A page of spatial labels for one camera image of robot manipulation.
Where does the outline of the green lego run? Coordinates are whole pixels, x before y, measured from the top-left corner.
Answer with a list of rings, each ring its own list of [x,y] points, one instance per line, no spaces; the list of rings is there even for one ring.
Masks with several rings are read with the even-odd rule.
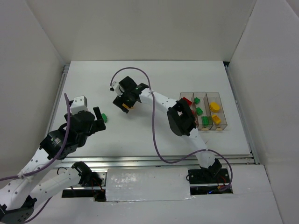
[[[201,117],[202,125],[204,127],[211,125],[210,117],[209,116],[202,116]]]
[[[107,121],[108,121],[107,115],[106,115],[105,113],[102,113],[101,116],[102,116],[102,118],[103,118],[103,121],[104,121],[105,123],[107,123]]]

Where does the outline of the small red lego piece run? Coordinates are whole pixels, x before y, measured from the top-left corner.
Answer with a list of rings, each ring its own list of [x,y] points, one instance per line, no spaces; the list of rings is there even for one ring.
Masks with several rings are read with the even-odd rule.
[[[190,101],[188,98],[183,97],[182,99],[185,100],[189,106],[192,105],[192,101]]]

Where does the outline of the small green lego brick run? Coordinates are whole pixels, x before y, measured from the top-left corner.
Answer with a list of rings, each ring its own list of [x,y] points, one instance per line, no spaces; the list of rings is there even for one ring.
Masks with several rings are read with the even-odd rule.
[[[195,97],[194,98],[194,102],[195,102],[195,104],[199,104],[200,103],[200,99],[198,97]]]

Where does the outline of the green 2x2 lego brick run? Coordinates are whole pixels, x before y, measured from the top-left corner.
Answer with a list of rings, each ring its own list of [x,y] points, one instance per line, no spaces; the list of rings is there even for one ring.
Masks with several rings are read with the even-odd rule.
[[[196,113],[197,113],[197,115],[202,115],[203,111],[202,111],[202,109],[200,107],[197,107],[196,108]]]

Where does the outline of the yellow oval lego piece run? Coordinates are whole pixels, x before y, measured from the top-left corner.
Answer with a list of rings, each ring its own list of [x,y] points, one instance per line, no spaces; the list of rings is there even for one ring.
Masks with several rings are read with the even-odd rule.
[[[214,112],[214,113],[218,113],[221,109],[221,107],[214,101],[212,101],[210,104],[209,104],[209,108],[210,108],[210,111]]]

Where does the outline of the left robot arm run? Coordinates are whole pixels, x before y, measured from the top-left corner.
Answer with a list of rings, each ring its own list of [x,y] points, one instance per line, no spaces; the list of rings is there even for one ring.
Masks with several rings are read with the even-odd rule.
[[[67,155],[85,145],[89,136],[106,129],[100,109],[67,112],[66,123],[47,134],[38,150],[18,175],[0,190],[0,220],[5,224],[25,224],[42,202],[49,201],[67,187],[101,186],[102,179],[82,161],[48,181],[42,179]]]

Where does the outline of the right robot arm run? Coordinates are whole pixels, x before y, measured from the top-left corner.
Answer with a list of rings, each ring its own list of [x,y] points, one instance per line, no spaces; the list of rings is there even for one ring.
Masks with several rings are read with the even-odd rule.
[[[212,151],[207,149],[206,143],[201,138],[196,125],[196,119],[187,101],[184,99],[171,99],[151,89],[149,85],[139,84],[130,77],[125,77],[120,82],[111,81],[110,90],[116,92],[117,97],[113,104],[123,112],[128,113],[136,102],[152,106],[152,136],[155,151],[158,157],[167,164],[179,163],[195,155],[199,166],[211,178],[217,176],[222,168],[221,163]],[[168,161],[159,153],[155,137],[155,111],[159,110],[167,115],[171,131],[184,139],[192,153],[176,161]]]

